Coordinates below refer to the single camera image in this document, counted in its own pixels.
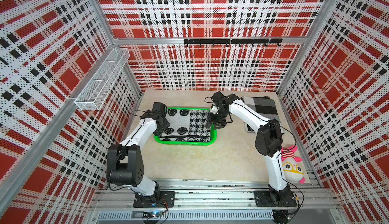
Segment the pink white plush toy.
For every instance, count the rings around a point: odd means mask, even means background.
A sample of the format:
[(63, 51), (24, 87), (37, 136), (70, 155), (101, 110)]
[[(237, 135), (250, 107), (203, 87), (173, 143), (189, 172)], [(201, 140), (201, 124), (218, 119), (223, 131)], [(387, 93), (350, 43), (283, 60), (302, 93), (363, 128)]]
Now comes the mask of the pink white plush toy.
[(281, 161), (285, 180), (291, 183), (304, 184), (306, 182), (305, 172), (300, 165), (302, 158), (296, 157), (296, 151), (296, 146), (281, 149)]

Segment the grey black white checked scarf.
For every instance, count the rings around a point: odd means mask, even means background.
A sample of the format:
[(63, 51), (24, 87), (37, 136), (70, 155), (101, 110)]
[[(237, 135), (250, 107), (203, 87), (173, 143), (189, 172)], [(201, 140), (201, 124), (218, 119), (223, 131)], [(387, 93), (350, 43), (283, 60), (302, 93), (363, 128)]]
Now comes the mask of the grey black white checked scarf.
[(243, 96), (241, 100), (246, 104), (246, 106), (256, 111), (258, 114), (268, 118), (269, 120), (276, 119), (278, 121), (278, 125), (282, 126), (275, 101), (270, 99), (270, 97), (265, 96), (252, 98)]

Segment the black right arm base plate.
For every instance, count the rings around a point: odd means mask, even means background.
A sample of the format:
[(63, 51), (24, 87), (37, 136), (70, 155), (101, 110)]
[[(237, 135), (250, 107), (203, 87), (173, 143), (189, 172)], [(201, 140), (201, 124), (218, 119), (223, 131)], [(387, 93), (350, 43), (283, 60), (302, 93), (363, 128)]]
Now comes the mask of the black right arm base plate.
[(279, 195), (271, 191), (254, 191), (253, 194), (257, 207), (297, 207), (293, 192)]

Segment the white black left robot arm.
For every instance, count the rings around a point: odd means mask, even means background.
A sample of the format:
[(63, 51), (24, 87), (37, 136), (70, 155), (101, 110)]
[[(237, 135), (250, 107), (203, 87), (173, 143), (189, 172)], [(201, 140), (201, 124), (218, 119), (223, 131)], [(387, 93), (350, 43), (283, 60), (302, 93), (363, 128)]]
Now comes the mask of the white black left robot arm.
[(118, 145), (111, 145), (107, 151), (107, 186), (130, 188), (142, 196), (158, 198), (157, 182), (145, 175), (142, 148), (148, 139), (160, 136), (170, 126), (166, 119), (167, 109), (147, 110), (140, 122), (127, 138)]

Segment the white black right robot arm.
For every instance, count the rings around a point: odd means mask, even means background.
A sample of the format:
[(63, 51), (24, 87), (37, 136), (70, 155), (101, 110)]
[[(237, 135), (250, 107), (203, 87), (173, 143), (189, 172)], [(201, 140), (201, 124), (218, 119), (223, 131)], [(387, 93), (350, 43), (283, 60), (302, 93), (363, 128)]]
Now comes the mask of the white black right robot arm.
[(282, 133), (276, 119), (268, 119), (246, 104), (235, 94), (224, 96), (216, 92), (211, 97), (213, 105), (207, 116), (207, 127), (215, 130), (224, 128), (229, 122), (226, 118), (235, 115), (256, 132), (255, 148), (264, 157), (269, 176), (270, 200), (281, 203), (291, 193), (285, 179), (281, 161)]

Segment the black wall hook rail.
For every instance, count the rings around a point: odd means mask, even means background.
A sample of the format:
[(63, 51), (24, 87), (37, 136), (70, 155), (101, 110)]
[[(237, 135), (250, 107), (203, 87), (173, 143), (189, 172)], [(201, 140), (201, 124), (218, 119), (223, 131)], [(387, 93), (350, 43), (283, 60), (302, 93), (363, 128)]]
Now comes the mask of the black wall hook rail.
[(185, 45), (280, 45), (282, 38), (184, 39)]

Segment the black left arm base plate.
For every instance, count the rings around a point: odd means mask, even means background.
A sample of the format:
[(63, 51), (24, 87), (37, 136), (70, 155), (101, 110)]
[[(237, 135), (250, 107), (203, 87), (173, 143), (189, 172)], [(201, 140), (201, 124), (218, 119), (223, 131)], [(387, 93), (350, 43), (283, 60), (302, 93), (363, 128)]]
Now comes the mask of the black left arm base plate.
[(135, 194), (133, 203), (134, 208), (155, 208), (168, 207), (171, 208), (175, 203), (174, 191), (161, 191), (152, 196), (145, 196), (140, 193)]

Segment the green circuit board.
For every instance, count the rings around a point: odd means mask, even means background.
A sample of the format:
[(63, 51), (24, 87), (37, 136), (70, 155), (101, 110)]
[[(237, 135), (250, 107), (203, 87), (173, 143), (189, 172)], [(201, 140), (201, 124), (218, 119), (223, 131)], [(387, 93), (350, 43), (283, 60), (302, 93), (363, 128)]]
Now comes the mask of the green circuit board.
[(158, 211), (143, 211), (142, 212), (142, 218), (143, 219), (159, 219), (161, 216), (161, 213)]

